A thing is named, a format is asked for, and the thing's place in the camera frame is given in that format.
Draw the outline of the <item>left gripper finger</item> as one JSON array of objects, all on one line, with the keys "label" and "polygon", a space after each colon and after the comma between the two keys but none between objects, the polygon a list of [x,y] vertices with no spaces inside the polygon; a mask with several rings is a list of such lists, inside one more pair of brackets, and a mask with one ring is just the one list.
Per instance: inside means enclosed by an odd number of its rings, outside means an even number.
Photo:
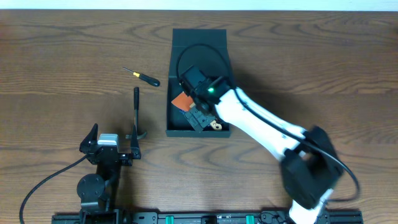
[{"label": "left gripper finger", "polygon": [[130,141],[130,149],[133,159],[141,159],[141,150],[139,147],[139,141],[137,138],[137,128],[133,126],[131,141]]},{"label": "left gripper finger", "polygon": [[96,144],[98,138],[98,124],[95,123],[91,131],[80,143],[80,149],[89,149],[92,145]]}]

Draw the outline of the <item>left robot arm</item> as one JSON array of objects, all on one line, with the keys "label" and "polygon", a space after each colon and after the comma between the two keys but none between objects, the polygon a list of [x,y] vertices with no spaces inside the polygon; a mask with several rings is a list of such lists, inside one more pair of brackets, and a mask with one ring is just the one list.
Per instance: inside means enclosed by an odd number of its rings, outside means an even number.
[{"label": "left robot arm", "polygon": [[121,168],[132,166],[134,159],[141,158],[137,128],[130,135],[130,153],[119,151],[117,134],[98,135],[94,124],[89,134],[80,143],[80,152],[87,161],[96,166],[94,174],[82,177],[76,191],[81,200],[81,223],[132,223],[129,211],[115,206]]}]

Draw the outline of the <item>black handled screwdriver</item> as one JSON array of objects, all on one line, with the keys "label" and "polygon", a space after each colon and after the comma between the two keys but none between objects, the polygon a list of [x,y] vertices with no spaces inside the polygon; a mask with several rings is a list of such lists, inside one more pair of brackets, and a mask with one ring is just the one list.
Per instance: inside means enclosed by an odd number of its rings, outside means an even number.
[{"label": "black handled screwdriver", "polygon": [[135,77],[137,77],[138,79],[148,83],[151,86],[160,87],[160,81],[158,79],[156,79],[156,78],[150,77],[150,76],[148,76],[146,74],[143,74],[143,73],[135,72],[134,70],[128,69],[126,67],[123,67],[123,69],[128,71],[128,72],[130,72],[130,73],[132,73]]}]

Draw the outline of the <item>orange scraper wooden handle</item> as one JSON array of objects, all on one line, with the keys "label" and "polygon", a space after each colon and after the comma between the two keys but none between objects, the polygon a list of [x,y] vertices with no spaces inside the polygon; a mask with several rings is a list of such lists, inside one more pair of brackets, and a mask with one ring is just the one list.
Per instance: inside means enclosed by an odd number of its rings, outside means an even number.
[{"label": "orange scraper wooden handle", "polygon": [[[186,99],[186,97],[183,94],[184,94],[184,92],[181,92],[181,94],[179,94],[176,98],[174,98],[172,100],[172,104],[175,107],[177,107],[178,109],[181,109],[181,110],[185,111],[185,99]],[[218,129],[216,131],[221,131],[221,130],[222,130],[222,125],[220,123],[218,123]]]}]

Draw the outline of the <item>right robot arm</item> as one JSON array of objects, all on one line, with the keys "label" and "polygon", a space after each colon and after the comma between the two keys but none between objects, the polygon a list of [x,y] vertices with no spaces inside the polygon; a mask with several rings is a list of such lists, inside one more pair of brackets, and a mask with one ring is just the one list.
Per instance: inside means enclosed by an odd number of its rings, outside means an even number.
[{"label": "right robot arm", "polygon": [[274,156],[292,198],[289,220],[315,223],[346,169],[327,133],[278,118],[226,77],[181,78],[179,84],[200,111],[244,131]]}]

